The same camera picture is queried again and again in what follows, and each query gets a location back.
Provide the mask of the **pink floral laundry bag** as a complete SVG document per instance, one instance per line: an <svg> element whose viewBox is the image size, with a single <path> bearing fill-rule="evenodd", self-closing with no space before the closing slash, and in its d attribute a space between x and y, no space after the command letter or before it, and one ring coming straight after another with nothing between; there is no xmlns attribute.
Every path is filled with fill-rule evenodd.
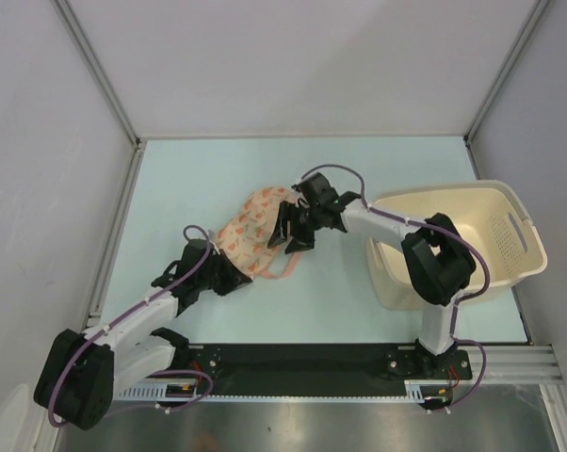
<svg viewBox="0 0 567 452"><path fill-rule="evenodd" d="M279 273L270 267L284 245L270 249L267 246L276 224L281 202L295 203L298 196L291 190L271 186L255 190L244 202L240 211L216 235L216 245L233 265L251 279L282 279L290 276L300 260L293 253Z"/></svg>

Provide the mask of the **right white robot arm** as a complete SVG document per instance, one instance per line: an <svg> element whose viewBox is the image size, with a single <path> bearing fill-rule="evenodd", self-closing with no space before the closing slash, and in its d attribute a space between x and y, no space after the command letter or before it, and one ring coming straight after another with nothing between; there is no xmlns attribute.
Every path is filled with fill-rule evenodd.
<svg viewBox="0 0 567 452"><path fill-rule="evenodd" d="M414 292L426 302L422 312L416 354L418 370L440 377L450 366L453 310L477 269L469 244L444 214L431 218L404 218L372 207L362 193L338 193L321 173L293 186L296 202L281 202L270 249L286 245L287 254L311 250L316 232L327 228L344 234L362 234L397 251L404 259Z"/></svg>

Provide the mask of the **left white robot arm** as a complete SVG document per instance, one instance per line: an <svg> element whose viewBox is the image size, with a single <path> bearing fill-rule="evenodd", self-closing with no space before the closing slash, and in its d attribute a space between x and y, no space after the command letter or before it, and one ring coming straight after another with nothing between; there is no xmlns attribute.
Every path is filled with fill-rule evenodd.
<svg viewBox="0 0 567 452"><path fill-rule="evenodd" d="M104 324L56 336L35 403L47 410L54 428L93 428L121 392L156 373L177 377L188 370L188 341L167 326L202 292L226 296L251 281L224 250L204 239L190 240L141 301Z"/></svg>

